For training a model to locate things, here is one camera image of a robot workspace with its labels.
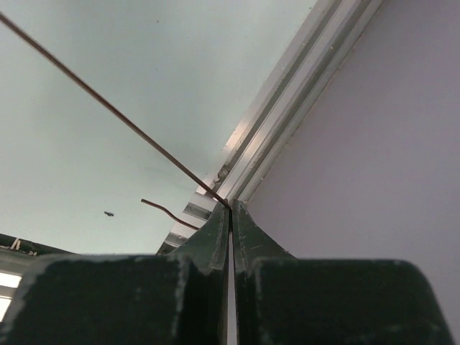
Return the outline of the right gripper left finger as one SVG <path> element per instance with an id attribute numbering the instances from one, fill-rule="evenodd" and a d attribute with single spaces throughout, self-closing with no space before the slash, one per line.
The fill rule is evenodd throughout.
<path id="1" fill-rule="evenodd" d="M 229 209 L 164 255 L 54 255 L 25 272 L 3 344 L 225 344 Z"/>

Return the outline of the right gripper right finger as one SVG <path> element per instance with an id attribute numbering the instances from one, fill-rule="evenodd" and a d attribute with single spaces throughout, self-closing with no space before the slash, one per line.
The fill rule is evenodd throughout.
<path id="1" fill-rule="evenodd" d="M 452 344 L 425 275 L 398 259 L 298 259 L 231 211 L 240 344 Z"/>

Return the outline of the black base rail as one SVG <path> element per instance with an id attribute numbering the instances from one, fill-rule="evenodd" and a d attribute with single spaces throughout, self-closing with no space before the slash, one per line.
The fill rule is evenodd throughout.
<path id="1" fill-rule="evenodd" d="M 0 234 L 1 248 L 9 249 L 29 256 L 40 256 L 45 254 L 57 254 L 58 249 L 54 249 L 43 244 L 36 244 L 26 239 L 20 239 L 19 237 L 9 236 Z"/>

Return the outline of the aluminium frame rail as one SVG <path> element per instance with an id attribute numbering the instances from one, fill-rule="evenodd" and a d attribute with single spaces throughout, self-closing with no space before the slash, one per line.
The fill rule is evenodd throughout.
<path id="1" fill-rule="evenodd" d="M 193 52 L 204 98 L 174 117 L 172 153 L 204 182 L 155 251 L 176 247 L 216 204 L 249 200 L 282 146 L 338 71 L 380 1 L 228 1 Z"/>

